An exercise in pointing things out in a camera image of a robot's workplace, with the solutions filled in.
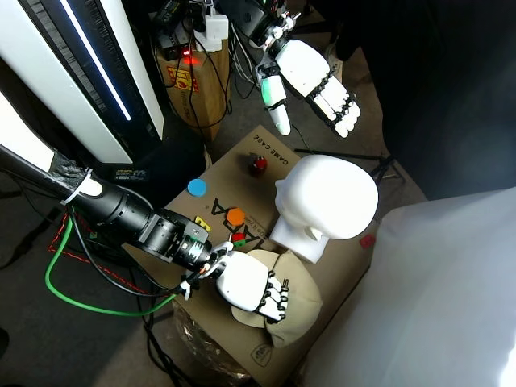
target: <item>mannequin head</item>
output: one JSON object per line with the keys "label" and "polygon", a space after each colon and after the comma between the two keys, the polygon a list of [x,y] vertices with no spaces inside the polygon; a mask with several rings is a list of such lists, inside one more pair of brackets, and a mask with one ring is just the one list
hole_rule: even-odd
{"label": "mannequin head", "polygon": [[304,157],[276,187],[281,217],[271,239],[314,263],[329,239],[361,233],[378,204],[374,180],[358,166],[335,157]]}

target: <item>white power adapter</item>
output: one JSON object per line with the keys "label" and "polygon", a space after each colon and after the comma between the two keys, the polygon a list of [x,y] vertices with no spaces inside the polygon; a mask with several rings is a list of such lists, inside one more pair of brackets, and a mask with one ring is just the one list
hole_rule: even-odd
{"label": "white power adapter", "polygon": [[210,13],[205,16],[204,23],[206,29],[204,32],[195,31],[197,51],[215,52],[223,49],[223,40],[227,39],[229,32],[229,20],[226,15],[218,13],[214,6],[210,6]]}

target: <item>white and black machine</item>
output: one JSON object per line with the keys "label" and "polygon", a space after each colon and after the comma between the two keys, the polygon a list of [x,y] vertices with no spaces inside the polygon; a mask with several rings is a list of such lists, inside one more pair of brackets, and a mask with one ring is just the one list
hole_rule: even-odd
{"label": "white and black machine", "polygon": [[[346,137],[360,110],[327,62],[285,34],[295,17],[276,18],[255,0],[219,0],[217,7],[264,49],[256,71],[278,130],[290,131],[283,80]],[[120,0],[2,0],[0,55],[99,162],[130,164],[160,146],[164,117]],[[231,304],[271,321],[285,318],[288,287],[259,261],[233,252],[228,242],[212,248],[197,224],[153,210],[50,148],[4,93],[0,117],[0,168],[52,192],[90,222],[112,227],[129,244],[189,270],[178,293],[188,297],[193,281],[212,277]]]}

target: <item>brown cardboard box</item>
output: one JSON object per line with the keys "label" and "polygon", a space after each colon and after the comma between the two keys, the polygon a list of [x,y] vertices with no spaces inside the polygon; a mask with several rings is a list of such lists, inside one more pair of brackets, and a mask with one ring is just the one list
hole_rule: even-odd
{"label": "brown cardboard box", "polygon": [[[249,153],[265,156],[268,167],[261,177],[252,177],[247,170]],[[280,251],[267,238],[278,213],[274,206],[274,182],[285,178],[299,157],[263,127],[258,127],[232,148],[201,178],[208,190],[202,198],[181,193],[167,208],[189,218],[201,216],[212,227],[213,244],[227,240],[229,232],[244,232],[247,244],[238,250],[256,248]],[[225,213],[238,206],[246,213],[245,224],[233,227]],[[218,295],[214,282],[204,280],[194,296],[178,301],[204,331],[239,362],[263,386],[278,386],[308,352],[314,341],[347,299],[371,262],[372,248],[362,248],[360,239],[374,234],[372,224],[361,235],[350,240],[332,240],[317,264],[306,267],[319,287],[323,305],[317,322],[306,335],[284,348],[273,348],[264,330],[247,327],[233,319],[231,306]],[[135,248],[130,253],[162,285],[173,287],[183,269],[166,264]]]}
{"label": "brown cardboard box", "polygon": [[[208,59],[208,55],[212,59],[213,64]],[[228,101],[230,97],[229,83],[227,82],[229,77],[227,40],[223,41],[223,49],[221,51],[209,54],[193,51],[193,76],[190,72],[188,57],[181,58],[178,63],[178,60],[165,60],[161,53],[158,52],[156,59],[160,66],[164,84],[167,86],[170,101],[177,113],[193,130],[197,133],[201,131],[204,140],[213,141],[220,128],[220,123],[216,122],[221,119],[226,110],[223,88],[228,88]],[[214,65],[217,68],[223,88],[218,81]],[[192,105],[195,114],[189,101],[190,93],[192,94]]]}

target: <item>warning label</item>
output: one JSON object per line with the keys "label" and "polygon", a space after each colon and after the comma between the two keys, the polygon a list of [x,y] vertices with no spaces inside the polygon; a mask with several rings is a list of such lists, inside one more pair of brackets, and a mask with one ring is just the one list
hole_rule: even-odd
{"label": "warning label", "polygon": [[193,85],[193,91],[196,93],[199,92],[197,79],[192,79],[190,71],[178,69],[176,73],[176,69],[170,66],[167,66],[167,71],[169,72],[170,80],[174,87],[181,90],[191,90]]}

